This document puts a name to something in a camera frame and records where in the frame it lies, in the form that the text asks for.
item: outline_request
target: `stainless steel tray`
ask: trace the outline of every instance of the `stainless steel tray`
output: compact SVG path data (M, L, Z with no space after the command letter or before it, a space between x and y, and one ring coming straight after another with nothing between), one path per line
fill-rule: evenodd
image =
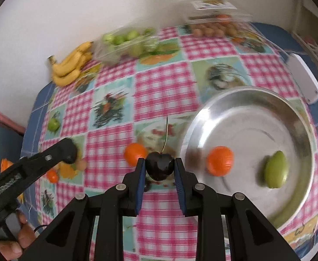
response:
M205 160L216 146L229 147L234 165L224 177L209 175ZM303 206L314 171L312 143L301 116L288 101L263 88L221 92L197 113L182 140L180 157L187 171L216 192L244 193L281 230ZM264 164L277 150L289 163L286 183L268 188Z

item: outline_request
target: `blue gripper pad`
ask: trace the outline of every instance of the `blue gripper pad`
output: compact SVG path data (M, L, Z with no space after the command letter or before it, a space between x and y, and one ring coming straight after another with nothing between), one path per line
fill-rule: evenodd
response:
M137 191L136 191L136 197L135 197L135 211L136 215L139 214L139 211L142 208L142 200L143 200L143 193L144 193L144 184L146 182L146 164L145 160L142 162L142 167L141 171L139 174L139 179L138 179L138 185L137 185Z
M179 201L179 208L181 209L183 215L186 215L187 212L187 207L185 204L185 192L184 192L184 187L182 183L182 179L179 173L178 165L175 160L175 167L173 170L173 174L175 176L175 183L176 183L176 190L177 190L177 195L178 195L178 201Z

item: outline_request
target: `cherry stem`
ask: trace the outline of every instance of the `cherry stem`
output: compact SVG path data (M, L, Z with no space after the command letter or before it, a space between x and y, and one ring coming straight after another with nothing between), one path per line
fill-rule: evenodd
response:
M162 154L162 152L164 152L164 149L166 147L166 142L167 142L168 135L169 135L169 116L166 114L166 136L165 136L164 146L163 146L160 154Z

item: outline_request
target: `human hand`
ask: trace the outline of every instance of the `human hand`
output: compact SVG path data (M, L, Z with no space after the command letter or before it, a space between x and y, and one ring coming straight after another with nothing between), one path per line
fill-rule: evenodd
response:
M0 241L0 253L6 260L19 258L22 255L22 249L27 248L36 239L33 230L27 224L27 219L23 213L17 211L17 216L22 224L22 228L16 241Z

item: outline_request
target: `white electronic device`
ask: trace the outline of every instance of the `white electronic device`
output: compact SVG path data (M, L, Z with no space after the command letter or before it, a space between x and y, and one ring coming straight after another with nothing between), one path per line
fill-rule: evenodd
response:
M299 55L292 53L287 60L287 66L306 102L308 104L317 102L318 81L303 59Z

